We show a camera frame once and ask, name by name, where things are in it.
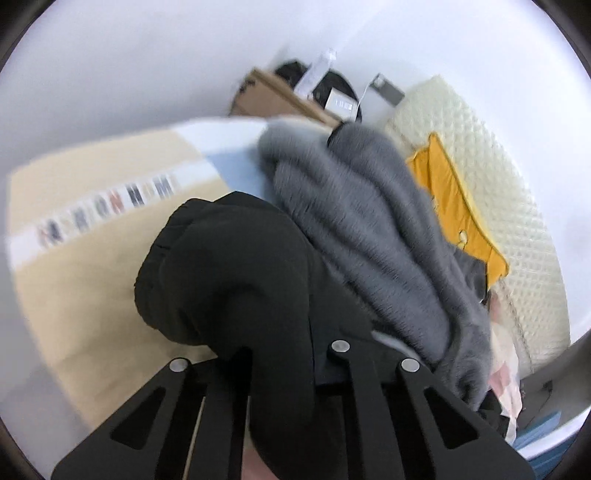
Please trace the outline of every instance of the quilted fabric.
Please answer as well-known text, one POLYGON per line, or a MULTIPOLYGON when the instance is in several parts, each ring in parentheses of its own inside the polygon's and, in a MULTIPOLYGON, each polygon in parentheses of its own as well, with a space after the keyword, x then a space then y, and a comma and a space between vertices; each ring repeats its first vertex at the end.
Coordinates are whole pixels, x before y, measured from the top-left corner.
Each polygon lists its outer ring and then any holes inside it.
POLYGON ((486 229, 509 262, 493 287, 519 356, 519 375, 548 364, 570 345, 566 293, 556 250, 516 164, 470 106, 441 78, 406 94, 385 128, 403 154, 437 132, 486 229))

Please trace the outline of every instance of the tag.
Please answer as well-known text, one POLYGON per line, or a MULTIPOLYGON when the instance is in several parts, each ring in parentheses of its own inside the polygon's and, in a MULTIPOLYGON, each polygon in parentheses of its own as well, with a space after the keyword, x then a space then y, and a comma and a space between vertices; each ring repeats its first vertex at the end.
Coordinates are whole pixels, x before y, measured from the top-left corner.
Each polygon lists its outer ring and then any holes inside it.
POLYGON ((335 88, 330 91, 329 99, 324 106, 324 110, 328 110, 344 122, 355 121, 358 108, 357 100, 335 88))

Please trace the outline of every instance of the triangular cutout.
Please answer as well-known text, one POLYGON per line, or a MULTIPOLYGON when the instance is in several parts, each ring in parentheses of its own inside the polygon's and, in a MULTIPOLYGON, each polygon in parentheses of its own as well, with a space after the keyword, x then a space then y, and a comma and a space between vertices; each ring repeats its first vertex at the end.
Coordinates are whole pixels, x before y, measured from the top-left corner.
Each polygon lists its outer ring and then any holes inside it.
POLYGON ((166 389, 163 387, 154 390, 138 408, 115 427, 111 432, 111 439, 135 450, 144 448, 165 395, 166 389))
POLYGON ((425 398, 431 408, 443 443, 448 449, 458 448, 478 438, 476 429, 456 412, 434 388, 425 390, 425 398))

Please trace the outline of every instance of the yellow garment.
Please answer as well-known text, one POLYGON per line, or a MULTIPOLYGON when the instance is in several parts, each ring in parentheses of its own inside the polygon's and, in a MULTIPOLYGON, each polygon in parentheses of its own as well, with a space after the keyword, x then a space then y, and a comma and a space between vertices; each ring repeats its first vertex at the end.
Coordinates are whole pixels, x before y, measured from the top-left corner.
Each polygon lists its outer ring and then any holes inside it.
POLYGON ((433 197, 433 208, 447 241, 486 263, 488 288, 509 273, 509 265, 488 237, 468 190, 436 133, 428 146, 407 160, 417 183, 433 197))

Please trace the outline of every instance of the gray fur blanket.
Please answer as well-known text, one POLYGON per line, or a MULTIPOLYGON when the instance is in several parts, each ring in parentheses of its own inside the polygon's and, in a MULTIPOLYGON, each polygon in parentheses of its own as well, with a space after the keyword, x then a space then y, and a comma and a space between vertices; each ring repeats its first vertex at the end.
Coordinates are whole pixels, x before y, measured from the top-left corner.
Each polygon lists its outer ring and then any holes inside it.
POLYGON ((321 142, 275 122, 259 152, 283 208, 376 313, 374 328, 407 342, 476 409, 491 369, 488 314, 391 141, 344 124, 321 142))

